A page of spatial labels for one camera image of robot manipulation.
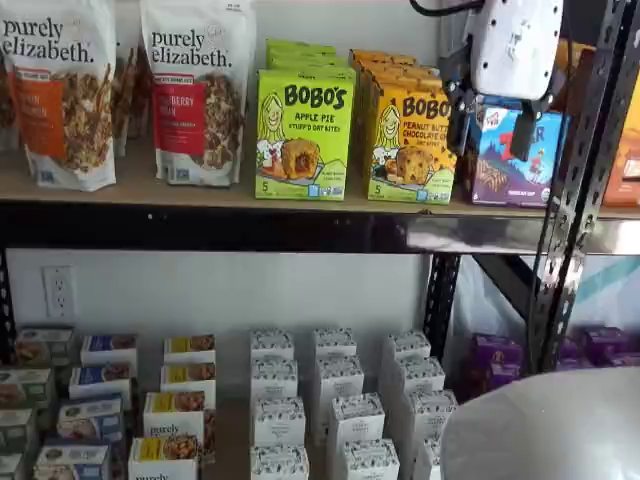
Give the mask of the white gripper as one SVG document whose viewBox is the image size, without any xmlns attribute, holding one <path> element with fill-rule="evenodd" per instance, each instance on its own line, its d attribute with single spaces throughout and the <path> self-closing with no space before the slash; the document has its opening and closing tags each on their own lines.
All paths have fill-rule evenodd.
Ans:
<svg viewBox="0 0 640 480">
<path fill-rule="evenodd" d="M 486 1 L 475 19 L 471 53 L 439 59 L 451 107 L 447 146 L 456 156 L 464 155 L 480 93 L 524 100 L 513 130 L 513 156 L 528 160 L 537 121 L 548 110 L 548 98 L 541 97 L 553 72 L 563 7 L 558 0 Z"/>
</svg>

